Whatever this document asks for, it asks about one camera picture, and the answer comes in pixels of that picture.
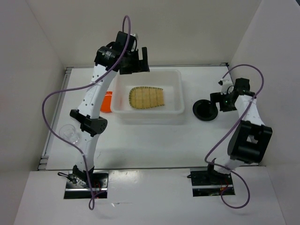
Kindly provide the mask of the woven bamboo basket tray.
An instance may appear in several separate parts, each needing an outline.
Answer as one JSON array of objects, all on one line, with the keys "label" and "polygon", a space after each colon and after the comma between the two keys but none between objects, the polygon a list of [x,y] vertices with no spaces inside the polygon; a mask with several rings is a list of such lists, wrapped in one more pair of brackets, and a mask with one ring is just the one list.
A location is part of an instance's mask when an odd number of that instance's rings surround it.
[{"label": "woven bamboo basket tray", "polygon": [[134,87],[129,92],[128,101],[132,108],[138,110],[164,106],[164,90],[149,86]]}]

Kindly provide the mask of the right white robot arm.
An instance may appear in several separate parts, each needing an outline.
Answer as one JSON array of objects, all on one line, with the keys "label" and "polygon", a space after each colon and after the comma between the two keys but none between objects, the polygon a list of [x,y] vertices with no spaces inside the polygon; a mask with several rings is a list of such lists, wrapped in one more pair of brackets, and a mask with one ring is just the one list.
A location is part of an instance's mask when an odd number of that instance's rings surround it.
[{"label": "right white robot arm", "polygon": [[219,83],[221,91],[210,95],[209,115],[215,117],[219,111],[237,111],[240,121],[228,143],[227,154],[213,159],[207,166],[205,178],[210,184],[225,179],[237,167],[260,163],[272,136],[272,128],[260,118],[249,80],[238,78],[234,84],[229,80]]}]

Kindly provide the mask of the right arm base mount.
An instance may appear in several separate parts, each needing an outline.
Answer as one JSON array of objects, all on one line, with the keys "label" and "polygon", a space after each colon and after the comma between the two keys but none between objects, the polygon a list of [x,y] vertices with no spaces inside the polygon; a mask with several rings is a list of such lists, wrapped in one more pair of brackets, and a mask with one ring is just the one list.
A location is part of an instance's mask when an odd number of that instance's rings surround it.
[{"label": "right arm base mount", "polygon": [[230,174],[222,178],[211,177],[206,168],[190,169],[187,176],[191,181],[193,197],[235,195],[233,180]]}]

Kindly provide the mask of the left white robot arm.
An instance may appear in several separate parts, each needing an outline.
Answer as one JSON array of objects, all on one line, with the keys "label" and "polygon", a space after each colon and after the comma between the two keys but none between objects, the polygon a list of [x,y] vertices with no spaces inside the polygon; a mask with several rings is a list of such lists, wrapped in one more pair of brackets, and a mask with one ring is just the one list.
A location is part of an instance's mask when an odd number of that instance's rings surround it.
[{"label": "left white robot arm", "polygon": [[80,124],[81,138],[78,147],[82,151],[73,167],[74,179],[82,187],[93,183],[94,155],[101,133],[107,127],[107,120],[101,117],[100,108],[112,80],[117,74],[149,72],[147,48],[142,48],[139,59],[137,35],[118,32],[115,41],[98,49],[91,79],[91,87],[76,109],[70,111],[70,117]]}]

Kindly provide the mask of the black round plate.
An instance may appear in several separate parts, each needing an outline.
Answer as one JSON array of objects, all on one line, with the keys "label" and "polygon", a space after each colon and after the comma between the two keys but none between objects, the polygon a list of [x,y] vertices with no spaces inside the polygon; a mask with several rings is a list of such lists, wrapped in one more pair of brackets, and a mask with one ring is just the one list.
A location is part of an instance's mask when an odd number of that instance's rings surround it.
[{"label": "black round plate", "polygon": [[218,109],[209,100],[201,99],[193,105],[194,116],[201,121],[212,121],[218,115]]}]

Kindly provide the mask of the orange plastic plate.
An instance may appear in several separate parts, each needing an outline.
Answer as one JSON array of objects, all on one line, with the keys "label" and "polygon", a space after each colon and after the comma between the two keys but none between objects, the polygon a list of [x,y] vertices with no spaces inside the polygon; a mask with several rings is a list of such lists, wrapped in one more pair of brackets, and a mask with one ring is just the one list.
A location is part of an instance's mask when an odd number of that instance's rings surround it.
[{"label": "orange plastic plate", "polygon": [[112,91],[107,91],[105,96],[104,96],[104,99],[103,99],[103,102],[101,104],[101,107],[100,107],[100,111],[102,113],[111,113],[111,101],[112,101],[112,95],[113,95],[113,92]]}]

